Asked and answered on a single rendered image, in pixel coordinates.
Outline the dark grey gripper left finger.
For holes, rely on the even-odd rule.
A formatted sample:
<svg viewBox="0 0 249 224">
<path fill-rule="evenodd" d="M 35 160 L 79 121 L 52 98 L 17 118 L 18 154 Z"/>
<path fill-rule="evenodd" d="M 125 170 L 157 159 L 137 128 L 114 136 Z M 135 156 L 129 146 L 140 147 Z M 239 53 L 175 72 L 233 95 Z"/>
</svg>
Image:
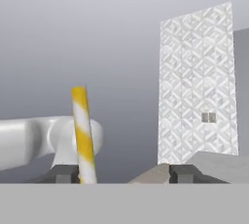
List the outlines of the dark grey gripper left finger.
<svg viewBox="0 0 249 224">
<path fill-rule="evenodd" d="M 28 183 L 79 183 L 79 167 L 77 165 L 55 165 L 47 173 L 28 180 Z"/>
</svg>

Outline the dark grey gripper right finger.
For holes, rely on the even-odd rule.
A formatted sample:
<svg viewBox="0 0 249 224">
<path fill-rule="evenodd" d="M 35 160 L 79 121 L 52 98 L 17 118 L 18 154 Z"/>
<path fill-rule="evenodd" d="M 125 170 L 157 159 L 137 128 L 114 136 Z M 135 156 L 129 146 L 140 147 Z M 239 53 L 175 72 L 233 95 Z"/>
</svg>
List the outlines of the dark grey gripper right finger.
<svg viewBox="0 0 249 224">
<path fill-rule="evenodd" d="M 180 184 L 227 184 L 227 181 L 219 178 L 203 174 L 194 165 L 170 165 L 169 166 L 169 182 Z"/>
</svg>

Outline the yellow and white striped straw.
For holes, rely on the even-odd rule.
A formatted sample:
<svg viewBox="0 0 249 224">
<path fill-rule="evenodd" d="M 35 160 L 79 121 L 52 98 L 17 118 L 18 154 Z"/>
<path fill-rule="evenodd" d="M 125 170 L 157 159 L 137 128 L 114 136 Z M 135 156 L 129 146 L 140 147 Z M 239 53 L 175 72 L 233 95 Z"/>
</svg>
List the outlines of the yellow and white striped straw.
<svg viewBox="0 0 249 224">
<path fill-rule="evenodd" d="M 89 103 L 86 87 L 74 87 L 72 110 L 78 151 L 79 177 L 81 184 L 95 184 L 95 158 L 91 137 Z"/>
</svg>

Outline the white rounded tube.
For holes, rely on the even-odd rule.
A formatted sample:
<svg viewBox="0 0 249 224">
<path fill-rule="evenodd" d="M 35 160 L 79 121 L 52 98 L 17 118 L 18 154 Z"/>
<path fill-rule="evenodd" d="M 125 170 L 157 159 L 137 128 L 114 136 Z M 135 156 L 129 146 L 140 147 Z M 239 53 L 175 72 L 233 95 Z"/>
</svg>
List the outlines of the white rounded tube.
<svg viewBox="0 0 249 224">
<path fill-rule="evenodd" d="M 52 166 L 78 164 L 72 116 L 0 120 L 0 170 L 54 154 Z"/>
</svg>

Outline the grey wall socket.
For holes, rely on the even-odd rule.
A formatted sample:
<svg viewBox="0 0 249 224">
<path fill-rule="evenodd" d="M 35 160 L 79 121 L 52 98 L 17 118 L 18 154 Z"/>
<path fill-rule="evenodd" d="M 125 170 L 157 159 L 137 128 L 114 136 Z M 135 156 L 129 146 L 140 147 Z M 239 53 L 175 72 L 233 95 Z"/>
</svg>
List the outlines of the grey wall socket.
<svg viewBox="0 0 249 224">
<path fill-rule="evenodd" d="M 203 112 L 201 114 L 201 121 L 203 123 L 216 123 L 217 117 L 215 112 Z"/>
</svg>

